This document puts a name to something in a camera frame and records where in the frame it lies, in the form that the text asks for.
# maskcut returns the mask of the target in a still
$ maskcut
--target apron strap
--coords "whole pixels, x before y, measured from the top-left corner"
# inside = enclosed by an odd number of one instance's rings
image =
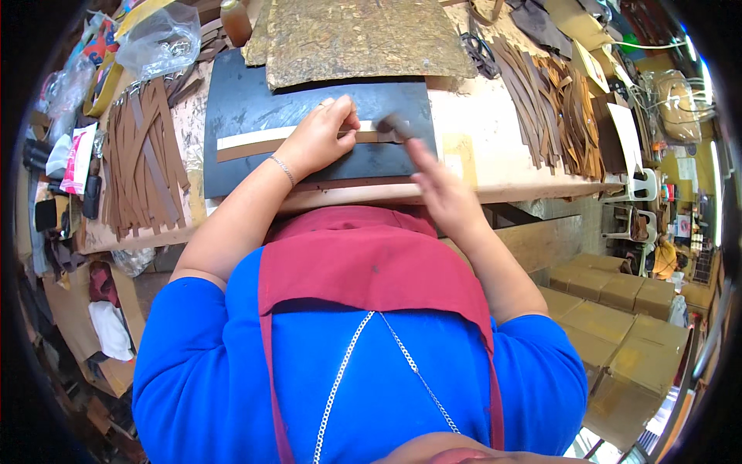
[[[260,315],[260,335],[263,339],[263,351],[266,352],[266,363],[268,365],[268,380],[271,384],[271,409],[273,412],[273,430],[276,436],[276,446],[278,447],[278,458],[281,464],[294,464],[294,455],[291,452],[289,437],[286,435],[286,426],[283,424],[283,417],[280,415],[278,406],[278,396],[276,387],[273,382],[273,339],[272,339],[273,315],[267,313]]]

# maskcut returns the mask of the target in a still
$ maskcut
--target black cutting mat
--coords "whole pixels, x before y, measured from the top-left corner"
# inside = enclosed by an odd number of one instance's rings
[[[206,198],[228,195],[270,153],[217,163],[217,139],[246,132],[297,125],[319,102],[349,94],[360,120],[377,120],[397,111],[436,154],[430,104],[422,77],[344,79],[309,83],[271,93],[265,67],[247,68],[239,49],[219,53],[211,73],[203,141]],[[404,147],[359,143],[340,160],[310,175],[306,182],[409,176],[415,172]]]

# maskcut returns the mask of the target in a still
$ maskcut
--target person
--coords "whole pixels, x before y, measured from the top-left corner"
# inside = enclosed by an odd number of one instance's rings
[[[660,236],[657,247],[646,258],[646,269],[651,269],[657,278],[666,280],[672,277],[675,271],[682,271],[688,266],[688,257],[677,252],[674,244],[666,236]]]
[[[495,459],[573,442],[588,394],[579,356],[421,140],[405,148],[426,208],[333,206],[269,230],[359,127],[350,97],[320,103],[183,250],[134,374],[152,462],[417,463],[472,443]]]

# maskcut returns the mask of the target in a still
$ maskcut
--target hand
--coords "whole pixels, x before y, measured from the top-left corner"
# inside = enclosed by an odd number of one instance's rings
[[[338,139],[341,125],[350,130]],[[328,98],[301,120],[275,156],[299,182],[350,151],[355,145],[355,131],[360,128],[355,103],[349,96]]]
[[[482,205],[469,186],[438,164],[422,140],[409,139],[404,146],[420,171],[412,175],[412,180],[420,186],[427,210],[441,231],[464,252],[490,234],[492,228]]]

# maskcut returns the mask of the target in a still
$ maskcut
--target silver bracelet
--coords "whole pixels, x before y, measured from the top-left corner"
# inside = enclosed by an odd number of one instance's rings
[[[291,171],[289,171],[289,168],[287,168],[286,165],[283,164],[283,161],[279,160],[278,158],[276,158],[273,155],[271,155],[271,159],[274,160],[276,163],[278,163],[278,165],[280,166],[280,168],[283,169],[283,172],[285,172],[286,175],[289,176],[289,180],[291,180],[291,188],[293,189],[294,187],[296,187],[296,182],[294,181],[294,176],[291,175]]]

